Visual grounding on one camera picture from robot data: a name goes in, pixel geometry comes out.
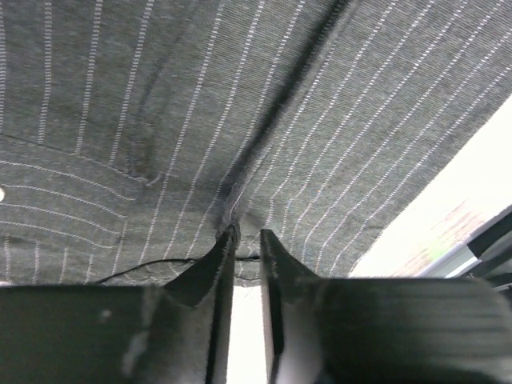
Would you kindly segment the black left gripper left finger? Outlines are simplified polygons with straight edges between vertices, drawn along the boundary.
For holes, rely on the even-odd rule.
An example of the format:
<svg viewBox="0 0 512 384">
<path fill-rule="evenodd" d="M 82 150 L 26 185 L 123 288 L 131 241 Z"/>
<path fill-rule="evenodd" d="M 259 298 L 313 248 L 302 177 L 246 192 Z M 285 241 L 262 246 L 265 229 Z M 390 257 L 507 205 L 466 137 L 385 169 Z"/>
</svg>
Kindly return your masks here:
<svg viewBox="0 0 512 384">
<path fill-rule="evenodd" d="M 5 286 L 4 383 L 224 383 L 237 230 L 164 285 Z"/>
</svg>

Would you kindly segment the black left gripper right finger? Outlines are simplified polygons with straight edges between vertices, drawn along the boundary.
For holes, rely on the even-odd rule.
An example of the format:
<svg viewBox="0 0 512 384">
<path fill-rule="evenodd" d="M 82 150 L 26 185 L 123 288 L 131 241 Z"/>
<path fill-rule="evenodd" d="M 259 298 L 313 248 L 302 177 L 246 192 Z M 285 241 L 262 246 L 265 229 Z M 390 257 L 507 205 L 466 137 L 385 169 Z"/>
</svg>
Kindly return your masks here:
<svg viewBox="0 0 512 384">
<path fill-rule="evenodd" d="M 508 383 L 511 310 L 468 278 L 322 278 L 260 238 L 270 383 Z"/>
</svg>

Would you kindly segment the black pinstripe long sleeve shirt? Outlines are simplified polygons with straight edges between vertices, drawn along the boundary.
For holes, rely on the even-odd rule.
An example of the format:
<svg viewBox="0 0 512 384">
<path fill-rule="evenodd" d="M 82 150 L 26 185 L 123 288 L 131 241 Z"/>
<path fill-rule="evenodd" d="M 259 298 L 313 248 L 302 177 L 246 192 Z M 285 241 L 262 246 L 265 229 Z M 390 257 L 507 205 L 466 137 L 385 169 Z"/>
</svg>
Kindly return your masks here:
<svg viewBox="0 0 512 384">
<path fill-rule="evenodd" d="M 510 94 L 508 1 L 4 1 L 1 281 L 347 275 Z"/>
</svg>

